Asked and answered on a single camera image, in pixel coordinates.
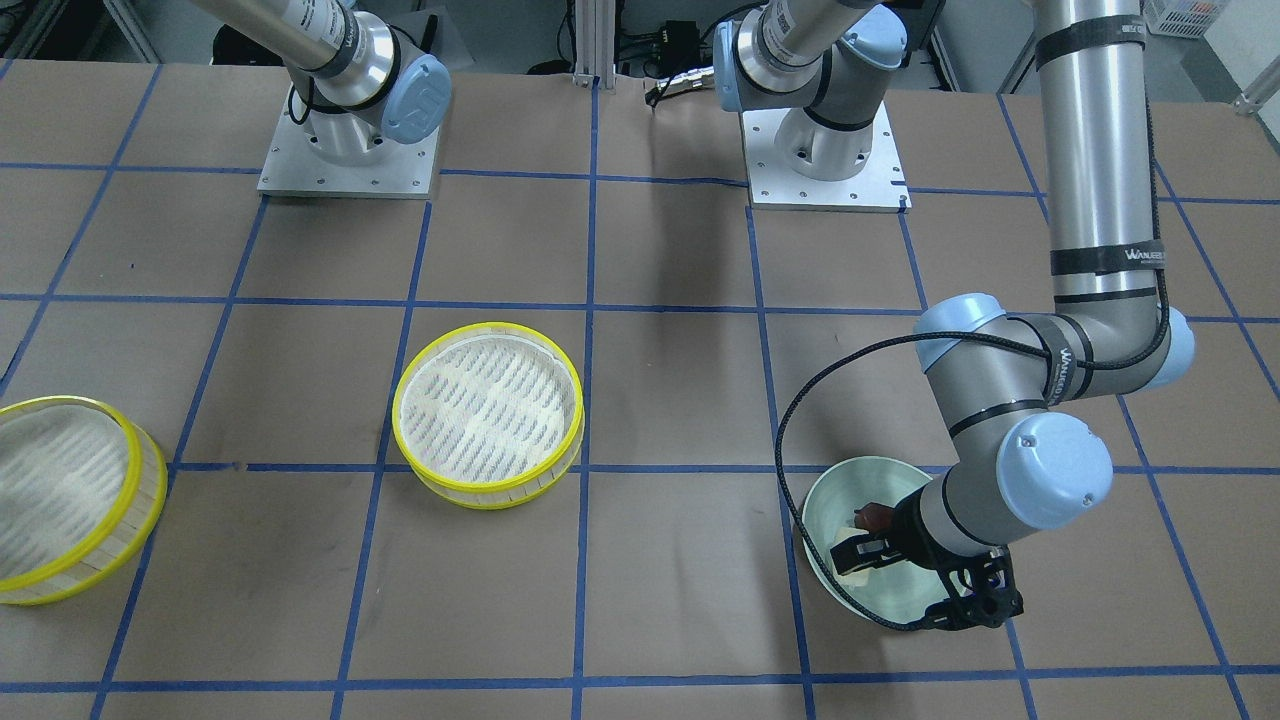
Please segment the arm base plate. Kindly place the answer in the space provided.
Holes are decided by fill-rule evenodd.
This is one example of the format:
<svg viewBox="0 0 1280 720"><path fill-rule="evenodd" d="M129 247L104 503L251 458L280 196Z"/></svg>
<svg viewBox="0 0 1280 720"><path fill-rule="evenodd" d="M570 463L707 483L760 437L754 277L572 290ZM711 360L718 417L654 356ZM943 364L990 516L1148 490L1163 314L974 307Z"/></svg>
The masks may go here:
<svg viewBox="0 0 1280 720"><path fill-rule="evenodd" d="M913 208L887 106L850 132L803 109L740 115L750 204L756 210L905 213Z"/></svg>
<svg viewBox="0 0 1280 720"><path fill-rule="evenodd" d="M442 129L397 143L351 114L307 111L291 88L259 174L269 197L428 200Z"/></svg>

